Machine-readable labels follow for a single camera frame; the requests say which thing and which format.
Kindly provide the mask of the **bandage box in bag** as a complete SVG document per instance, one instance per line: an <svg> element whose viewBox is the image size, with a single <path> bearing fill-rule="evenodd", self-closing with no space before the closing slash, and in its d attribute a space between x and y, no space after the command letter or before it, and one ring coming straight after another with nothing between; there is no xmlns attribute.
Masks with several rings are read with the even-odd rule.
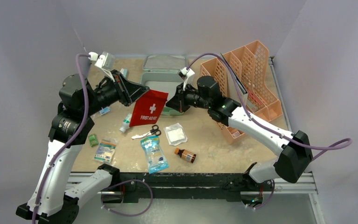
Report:
<svg viewBox="0 0 358 224"><path fill-rule="evenodd" d="M111 164L118 145L116 139L102 139L97 147L94 160Z"/></svg>

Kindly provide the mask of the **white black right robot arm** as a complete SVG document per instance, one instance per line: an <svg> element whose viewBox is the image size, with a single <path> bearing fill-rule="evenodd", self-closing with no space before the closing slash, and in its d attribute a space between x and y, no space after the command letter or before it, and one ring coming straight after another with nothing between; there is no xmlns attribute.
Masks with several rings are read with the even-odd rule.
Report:
<svg viewBox="0 0 358 224"><path fill-rule="evenodd" d="M200 77L197 88L180 84L166 105L178 112L190 107L206 109L216 122L237 129L269 148L276 159L252 165L243 177L243 184L254 190L264 181L282 178L296 183L310 164L310 141L306 133L292 133L249 113L239 102L222 95L219 84L211 76Z"/></svg>

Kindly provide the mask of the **black handled scissors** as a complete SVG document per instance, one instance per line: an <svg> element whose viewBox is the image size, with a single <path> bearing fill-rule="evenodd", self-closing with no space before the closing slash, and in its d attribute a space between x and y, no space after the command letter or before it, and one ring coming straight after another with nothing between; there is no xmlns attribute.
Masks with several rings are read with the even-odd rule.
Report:
<svg viewBox="0 0 358 224"><path fill-rule="evenodd" d="M149 130L148 132L146 132L144 134L141 134L141 135L134 135L134 136L131 137L131 139L132 140L143 139L145 137L152 136L152 135L155 135L155 136L160 136L161 135L161 130L159 129L158 125L153 125L151 127L151 130Z"/></svg>

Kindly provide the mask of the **mint green open case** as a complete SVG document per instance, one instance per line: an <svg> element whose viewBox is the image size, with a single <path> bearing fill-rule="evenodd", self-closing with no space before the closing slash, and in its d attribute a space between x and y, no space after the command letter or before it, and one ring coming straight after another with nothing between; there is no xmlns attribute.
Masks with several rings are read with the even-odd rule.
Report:
<svg viewBox="0 0 358 224"><path fill-rule="evenodd" d="M188 65L188 59L181 55L149 55L143 64L143 74L139 83L154 91L168 93L169 101L176 87L184 80L178 75L180 69Z"/></svg>

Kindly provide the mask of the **peach plastic file organizer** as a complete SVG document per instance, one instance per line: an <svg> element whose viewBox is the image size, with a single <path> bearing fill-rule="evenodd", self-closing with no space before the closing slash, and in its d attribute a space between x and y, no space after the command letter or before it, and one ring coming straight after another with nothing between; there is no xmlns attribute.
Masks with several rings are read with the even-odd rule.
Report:
<svg viewBox="0 0 358 224"><path fill-rule="evenodd" d="M256 40L225 53L223 57L247 91L247 94L243 95L246 108L267 122L280 117L281 101L266 85L269 50ZM214 58L202 63L200 74L212 76L219 83L224 96L239 100L231 76L219 59Z"/></svg>

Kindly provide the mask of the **white gauze packets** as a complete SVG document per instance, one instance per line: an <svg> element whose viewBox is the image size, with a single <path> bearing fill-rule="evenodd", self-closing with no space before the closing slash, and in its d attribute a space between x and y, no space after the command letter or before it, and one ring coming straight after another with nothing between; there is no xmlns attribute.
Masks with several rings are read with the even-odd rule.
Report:
<svg viewBox="0 0 358 224"><path fill-rule="evenodd" d="M179 123L164 127L164 132L170 146L177 146L188 141L183 126Z"/></svg>

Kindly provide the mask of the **blue wet wipes packet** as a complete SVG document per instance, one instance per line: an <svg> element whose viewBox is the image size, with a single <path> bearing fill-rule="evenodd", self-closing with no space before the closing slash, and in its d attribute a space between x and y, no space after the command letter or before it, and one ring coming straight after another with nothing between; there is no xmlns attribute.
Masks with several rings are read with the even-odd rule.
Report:
<svg viewBox="0 0 358 224"><path fill-rule="evenodd" d="M145 152L149 174L169 168L168 161L159 143L158 136L149 136L140 141Z"/></svg>

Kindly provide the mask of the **red first aid pouch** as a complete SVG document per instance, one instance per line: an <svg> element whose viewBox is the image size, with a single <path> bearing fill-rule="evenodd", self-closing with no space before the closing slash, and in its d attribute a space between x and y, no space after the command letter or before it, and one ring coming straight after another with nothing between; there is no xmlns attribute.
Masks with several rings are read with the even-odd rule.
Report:
<svg viewBox="0 0 358 224"><path fill-rule="evenodd" d="M167 92L149 90L135 103L129 127L156 124L168 98Z"/></svg>

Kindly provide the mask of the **brown glass medicine bottle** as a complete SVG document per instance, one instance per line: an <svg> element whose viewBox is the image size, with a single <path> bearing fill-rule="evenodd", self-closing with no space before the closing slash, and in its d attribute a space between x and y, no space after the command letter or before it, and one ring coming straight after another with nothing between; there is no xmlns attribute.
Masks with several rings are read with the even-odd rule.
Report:
<svg viewBox="0 0 358 224"><path fill-rule="evenodd" d="M185 149L176 148L174 153L178 155L181 159L190 163L194 163L196 159L196 154L193 154Z"/></svg>

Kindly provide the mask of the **white bottle green label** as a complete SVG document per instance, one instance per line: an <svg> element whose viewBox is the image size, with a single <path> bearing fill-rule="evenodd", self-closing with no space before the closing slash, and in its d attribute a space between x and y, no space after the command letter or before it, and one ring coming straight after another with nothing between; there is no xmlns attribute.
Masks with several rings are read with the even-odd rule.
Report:
<svg viewBox="0 0 358 224"><path fill-rule="evenodd" d="M131 122L132 114L128 113L126 117L124 118L121 127L119 128L119 131L122 133L125 133L130 128L130 122Z"/></svg>

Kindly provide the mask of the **small green box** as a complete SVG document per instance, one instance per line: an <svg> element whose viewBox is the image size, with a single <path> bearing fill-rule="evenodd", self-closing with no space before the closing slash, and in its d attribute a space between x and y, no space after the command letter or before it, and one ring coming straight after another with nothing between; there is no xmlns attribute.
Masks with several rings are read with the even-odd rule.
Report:
<svg viewBox="0 0 358 224"><path fill-rule="evenodd" d="M97 135L96 134L90 134L89 136L88 136L88 140L89 140L89 144L90 144L90 146L91 147L95 147L95 146L97 146L97 145L99 145L99 141L98 141L98 139L97 139Z"/></svg>

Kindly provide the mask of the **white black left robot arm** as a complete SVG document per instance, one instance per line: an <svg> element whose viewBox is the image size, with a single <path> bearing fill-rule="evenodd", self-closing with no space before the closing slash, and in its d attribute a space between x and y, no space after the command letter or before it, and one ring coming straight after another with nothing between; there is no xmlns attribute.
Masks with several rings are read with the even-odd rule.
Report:
<svg viewBox="0 0 358 224"><path fill-rule="evenodd" d="M119 188L120 170L108 164L100 165L75 187L66 188L74 162L94 126L91 116L115 102L130 106L149 91L148 86L129 81L117 70L112 74L96 88L78 74L64 79L39 182L30 200L17 207L17 216L40 224L71 224L98 191Z"/></svg>

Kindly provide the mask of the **blue white sachet packet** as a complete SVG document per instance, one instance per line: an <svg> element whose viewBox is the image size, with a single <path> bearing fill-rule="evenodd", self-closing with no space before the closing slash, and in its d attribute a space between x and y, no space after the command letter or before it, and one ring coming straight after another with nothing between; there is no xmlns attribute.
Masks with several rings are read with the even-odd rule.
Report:
<svg viewBox="0 0 358 224"><path fill-rule="evenodd" d="M110 112L110 107L105 107L99 111L100 115L105 115Z"/></svg>

